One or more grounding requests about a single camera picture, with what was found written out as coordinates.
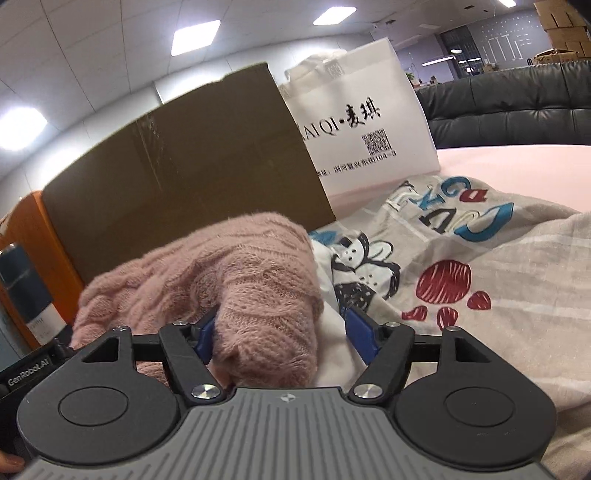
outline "cartoon penguin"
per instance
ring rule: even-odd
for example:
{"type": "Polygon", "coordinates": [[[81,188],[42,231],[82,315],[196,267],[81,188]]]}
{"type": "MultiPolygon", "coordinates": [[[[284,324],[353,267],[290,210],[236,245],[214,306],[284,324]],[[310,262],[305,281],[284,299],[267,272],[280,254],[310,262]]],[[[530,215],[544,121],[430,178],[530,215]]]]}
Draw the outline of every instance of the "cartoon penguin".
{"type": "Polygon", "coordinates": [[[332,246],[333,284],[341,315],[350,306],[367,311],[374,295],[384,300],[392,297],[400,284],[400,266],[385,260],[394,246],[382,240],[369,243],[361,232],[351,241],[343,237],[332,246]]]}

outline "metal screw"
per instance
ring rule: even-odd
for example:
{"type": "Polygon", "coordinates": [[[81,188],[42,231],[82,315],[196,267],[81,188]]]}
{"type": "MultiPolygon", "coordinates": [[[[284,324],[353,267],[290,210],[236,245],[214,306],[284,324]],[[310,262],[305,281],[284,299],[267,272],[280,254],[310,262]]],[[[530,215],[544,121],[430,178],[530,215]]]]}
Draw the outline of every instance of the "metal screw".
{"type": "Polygon", "coordinates": [[[373,383],[363,383],[361,385],[357,385],[353,389],[353,393],[359,398],[372,399],[378,398],[382,393],[384,393],[384,391],[379,385],[375,385],[373,383]]]}
{"type": "Polygon", "coordinates": [[[215,385],[205,383],[203,385],[197,385],[191,390],[191,395],[201,400],[211,400],[219,396],[220,389],[215,385]]]}

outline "gray ribbed gripper base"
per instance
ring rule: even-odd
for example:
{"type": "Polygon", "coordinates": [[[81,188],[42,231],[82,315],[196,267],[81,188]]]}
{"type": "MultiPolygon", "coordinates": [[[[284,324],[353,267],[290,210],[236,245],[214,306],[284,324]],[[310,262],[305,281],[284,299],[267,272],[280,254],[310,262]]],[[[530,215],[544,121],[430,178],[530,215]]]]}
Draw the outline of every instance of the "gray ribbed gripper base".
{"type": "Polygon", "coordinates": [[[472,473],[439,465],[407,445],[378,408],[337,388],[240,388],[195,407],[163,445],[129,462],[68,468],[39,459],[19,480],[551,480],[540,465],[472,473]]]}

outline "cable knit texture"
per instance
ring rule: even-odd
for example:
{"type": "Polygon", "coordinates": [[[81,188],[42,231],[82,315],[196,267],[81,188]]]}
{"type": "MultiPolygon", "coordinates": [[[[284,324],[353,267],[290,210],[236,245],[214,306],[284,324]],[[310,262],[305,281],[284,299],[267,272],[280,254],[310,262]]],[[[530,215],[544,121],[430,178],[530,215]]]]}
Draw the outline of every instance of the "cable knit texture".
{"type": "MultiPolygon", "coordinates": [[[[275,213],[206,227],[96,277],[80,296],[72,347],[116,325],[156,333],[217,304],[216,368],[237,385],[309,384],[323,308],[316,265],[305,230],[275,213]]],[[[138,370],[164,379],[159,364],[138,370]]]]}

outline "circular pad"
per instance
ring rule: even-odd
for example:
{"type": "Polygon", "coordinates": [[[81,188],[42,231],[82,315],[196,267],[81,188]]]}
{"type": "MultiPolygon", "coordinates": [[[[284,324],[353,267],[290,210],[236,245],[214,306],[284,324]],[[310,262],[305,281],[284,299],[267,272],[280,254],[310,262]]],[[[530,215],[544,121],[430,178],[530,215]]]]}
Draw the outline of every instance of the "circular pad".
{"type": "Polygon", "coordinates": [[[76,390],[60,403],[60,413],[67,421],[83,427],[106,425],[127,411],[129,399],[113,388],[89,387],[76,390]]]}
{"type": "Polygon", "coordinates": [[[473,427],[492,427],[506,422],[515,406],[509,397],[490,388],[463,388],[450,394],[445,405],[457,421],[473,427]]]}

